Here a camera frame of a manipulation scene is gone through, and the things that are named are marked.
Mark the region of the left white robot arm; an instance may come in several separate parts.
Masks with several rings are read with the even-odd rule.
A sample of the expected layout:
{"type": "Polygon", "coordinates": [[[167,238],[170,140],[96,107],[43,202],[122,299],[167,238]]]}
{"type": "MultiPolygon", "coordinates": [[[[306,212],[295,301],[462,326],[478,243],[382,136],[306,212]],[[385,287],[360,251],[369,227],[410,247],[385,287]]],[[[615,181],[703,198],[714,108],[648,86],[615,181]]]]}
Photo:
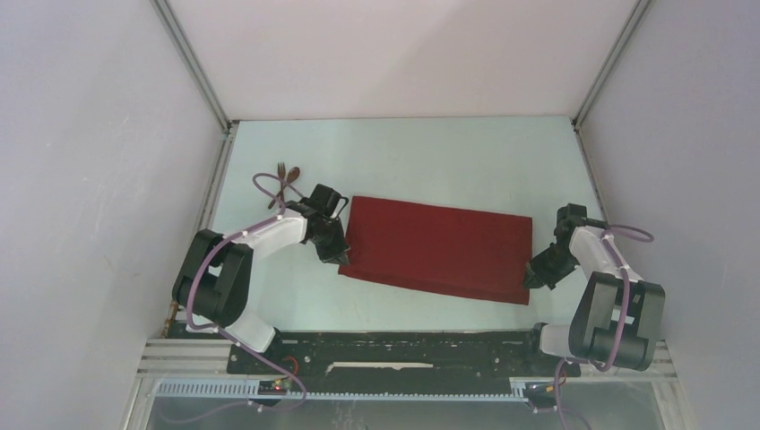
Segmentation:
{"type": "Polygon", "coordinates": [[[278,329],[249,304],[250,279],[257,262],[291,245],[312,243],[323,263],[347,265],[350,246],[333,209],[288,202],[271,218],[230,236],[204,229],[196,233],[172,290],[187,311],[193,331],[215,331],[248,347],[249,362],[262,373],[280,368],[278,329]]]}

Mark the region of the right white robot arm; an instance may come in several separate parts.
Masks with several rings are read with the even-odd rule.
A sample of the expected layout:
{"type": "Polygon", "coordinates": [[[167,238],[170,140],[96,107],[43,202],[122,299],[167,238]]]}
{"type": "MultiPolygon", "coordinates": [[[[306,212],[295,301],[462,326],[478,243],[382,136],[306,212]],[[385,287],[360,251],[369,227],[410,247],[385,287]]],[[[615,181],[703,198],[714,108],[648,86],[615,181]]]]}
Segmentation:
{"type": "Polygon", "coordinates": [[[661,339],[664,288],[644,280],[615,240],[651,243],[651,233],[597,220],[560,220],[555,242],[527,264],[523,286],[547,287],[576,270],[587,283],[569,324],[540,323],[535,341],[521,351],[524,368],[545,374],[558,357],[574,358],[605,372],[611,367],[644,371],[661,339]]]}

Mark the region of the red cloth napkin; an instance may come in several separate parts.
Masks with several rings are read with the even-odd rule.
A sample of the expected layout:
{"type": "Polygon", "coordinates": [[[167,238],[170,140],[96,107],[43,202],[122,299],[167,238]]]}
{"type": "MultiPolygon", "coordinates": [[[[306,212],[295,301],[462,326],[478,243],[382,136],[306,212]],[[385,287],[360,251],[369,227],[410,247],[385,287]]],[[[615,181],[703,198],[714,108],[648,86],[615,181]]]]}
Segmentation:
{"type": "Polygon", "coordinates": [[[528,305],[529,217],[357,196],[339,273],[393,287],[528,305]]]}

